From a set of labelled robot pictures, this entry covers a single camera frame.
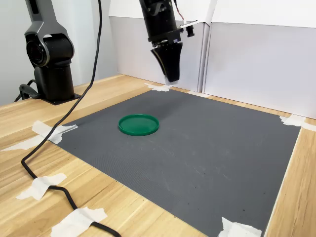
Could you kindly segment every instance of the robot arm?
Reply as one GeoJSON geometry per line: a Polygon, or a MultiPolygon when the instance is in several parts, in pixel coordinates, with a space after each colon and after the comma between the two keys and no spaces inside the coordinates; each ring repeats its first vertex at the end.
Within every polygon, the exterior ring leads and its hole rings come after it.
{"type": "Polygon", "coordinates": [[[34,67],[38,95],[20,86],[22,99],[41,98],[60,104],[78,98],[74,94],[70,63],[75,53],[67,31],[56,20],[51,0],[26,0],[32,24],[25,33],[26,50],[34,67]]]}
{"type": "Polygon", "coordinates": [[[177,27],[172,0],[139,0],[148,33],[151,50],[158,60],[163,74],[169,82],[180,77],[180,54],[182,43],[180,33],[187,27],[188,37],[194,36],[193,26],[177,27]]]}

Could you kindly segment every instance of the green plastic lid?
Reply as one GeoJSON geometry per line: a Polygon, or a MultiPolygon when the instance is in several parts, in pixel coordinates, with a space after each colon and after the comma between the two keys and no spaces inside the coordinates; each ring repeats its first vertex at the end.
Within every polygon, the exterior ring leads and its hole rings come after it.
{"type": "Polygon", "coordinates": [[[159,121],[151,115],[128,115],[118,122],[121,132],[131,136],[147,136],[156,132],[159,121]]]}

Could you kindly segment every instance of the black cable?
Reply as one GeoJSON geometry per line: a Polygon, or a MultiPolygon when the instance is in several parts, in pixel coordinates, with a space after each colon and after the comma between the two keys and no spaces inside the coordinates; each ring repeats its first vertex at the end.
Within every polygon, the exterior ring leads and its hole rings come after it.
{"type": "MultiPolygon", "coordinates": [[[[69,114],[74,110],[74,108],[79,104],[79,102],[84,98],[84,96],[86,95],[86,93],[88,92],[88,90],[90,90],[90,88],[93,85],[94,82],[94,78],[95,78],[95,71],[96,71],[96,67],[97,67],[97,62],[98,62],[98,55],[99,55],[99,49],[100,49],[100,37],[101,37],[101,29],[102,29],[102,8],[101,8],[101,0],[98,0],[99,3],[99,14],[100,14],[100,25],[99,25],[99,32],[98,32],[98,38],[97,38],[97,50],[96,50],[96,54],[95,54],[95,59],[94,59],[94,65],[93,65],[93,74],[92,74],[92,79],[91,82],[89,84],[89,86],[86,88],[86,90],[84,91],[84,93],[82,94],[82,96],[74,103],[74,105],[71,107],[71,109],[68,111],[68,113],[66,113],[65,116],[63,116],[51,129],[51,131],[49,132],[49,134],[44,138],[44,140],[42,140],[42,142],[37,145],[29,154],[27,154],[22,160],[21,163],[23,165],[23,167],[26,169],[26,171],[32,176],[33,179],[36,179],[37,176],[36,174],[34,174],[31,169],[28,167],[28,165],[25,163],[25,161],[30,158],[36,151],[38,151],[39,148],[42,147],[42,145],[49,139],[49,137],[51,136],[51,134],[54,132],[54,130],[56,129],[56,127],[61,124],[68,116],[69,114]]],[[[72,199],[72,197],[70,196],[69,192],[67,189],[65,189],[64,187],[59,187],[59,186],[49,186],[49,189],[53,189],[53,190],[60,190],[63,191],[71,205],[71,207],[76,210],[77,206],[74,202],[74,200],[72,199]]],[[[112,230],[111,228],[102,225],[100,223],[97,222],[93,222],[91,224],[92,226],[95,226],[99,229],[102,229],[110,234],[112,234],[115,237],[121,237],[121,235],[116,232],[115,230],[112,230]]]]}
{"type": "MultiPolygon", "coordinates": [[[[36,83],[34,79],[30,80],[28,82],[28,85],[31,85],[33,82],[36,83]]],[[[16,97],[16,99],[13,102],[17,102],[19,99],[21,99],[21,94],[19,94],[18,97],[16,97]]]]}
{"type": "Polygon", "coordinates": [[[179,13],[179,15],[181,16],[182,20],[184,21],[184,18],[183,16],[181,15],[179,9],[178,9],[178,4],[177,4],[177,0],[173,0],[174,1],[174,4],[176,5],[176,9],[177,9],[177,12],[179,13]]]}

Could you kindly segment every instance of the wooden tabletop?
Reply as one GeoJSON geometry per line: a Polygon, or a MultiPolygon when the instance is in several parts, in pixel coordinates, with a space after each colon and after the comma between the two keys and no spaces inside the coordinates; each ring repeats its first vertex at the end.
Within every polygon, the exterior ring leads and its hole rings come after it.
{"type": "MultiPolygon", "coordinates": [[[[151,89],[154,82],[115,76],[96,81],[63,124],[117,104],[151,89]]],[[[75,87],[82,94],[87,85],[75,87]]],[[[290,114],[241,102],[209,96],[209,99],[248,107],[284,117],[290,114]]],[[[27,99],[0,107],[0,150],[35,136],[33,123],[53,126],[74,101],[53,106],[27,99]]],[[[316,120],[307,119],[316,125],[316,120]]],[[[279,192],[266,236],[316,236],[316,137],[301,128],[290,164],[279,192]]],[[[27,189],[32,178],[21,165],[31,149],[0,152],[0,236],[50,236],[51,228],[73,210],[63,192],[48,190],[40,201],[15,197],[27,189]]],[[[128,187],[107,176],[51,142],[27,161],[37,176],[66,174],[60,184],[68,189],[78,207],[103,208],[108,215],[101,223],[122,236],[204,236],[128,187]]],[[[109,236],[90,227],[82,236],[109,236]]]]}

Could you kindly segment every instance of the masking tape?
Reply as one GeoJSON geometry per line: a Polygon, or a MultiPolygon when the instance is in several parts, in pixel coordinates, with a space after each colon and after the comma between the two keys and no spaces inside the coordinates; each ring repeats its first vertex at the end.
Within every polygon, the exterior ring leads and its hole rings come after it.
{"type": "Polygon", "coordinates": [[[231,222],[222,217],[223,230],[218,237],[260,237],[261,230],[252,226],[243,225],[237,222],[231,222]]]}
{"type": "Polygon", "coordinates": [[[86,231],[92,222],[100,222],[107,217],[102,208],[90,210],[78,208],[52,228],[52,237],[76,237],[86,231]]]}
{"type": "Polygon", "coordinates": [[[293,125],[297,127],[302,127],[304,129],[316,132],[316,126],[306,123],[305,117],[298,116],[298,115],[291,115],[288,118],[280,116],[280,119],[285,125],[293,125]]]}
{"type": "Polygon", "coordinates": [[[194,91],[189,91],[188,94],[190,94],[190,95],[196,95],[196,96],[203,97],[203,98],[206,98],[206,97],[209,96],[209,95],[207,95],[207,94],[202,94],[202,93],[198,93],[198,92],[194,92],[194,91]]]}
{"type": "Polygon", "coordinates": [[[43,176],[36,178],[33,180],[32,185],[27,190],[18,195],[16,199],[23,200],[33,197],[39,201],[44,196],[49,186],[58,185],[66,178],[67,176],[63,173],[56,174],[54,176],[43,176]]]}
{"type": "Polygon", "coordinates": [[[156,91],[169,91],[170,88],[172,87],[171,85],[151,85],[148,83],[145,83],[145,85],[148,86],[148,88],[152,88],[152,90],[156,90],[156,91]]]}
{"type": "MultiPolygon", "coordinates": [[[[59,126],[55,129],[55,131],[52,133],[52,135],[49,137],[49,141],[58,144],[62,140],[62,134],[65,132],[69,132],[73,129],[76,129],[77,125],[73,126],[59,126]]],[[[5,151],[12,151],[12,150],[28,150],[31,147],[37,146],[41,141],[48,135],[48,133],[51,131],[52,127],[46,125],[45,123],[41,121],[35,121],[32,127],[32,131],[37,133],[38,135],[28,139],[26,141],[20,142],[18,144],[15,144],[11,147],[5,148],[1,150],[1,152],[5,151]]]]}

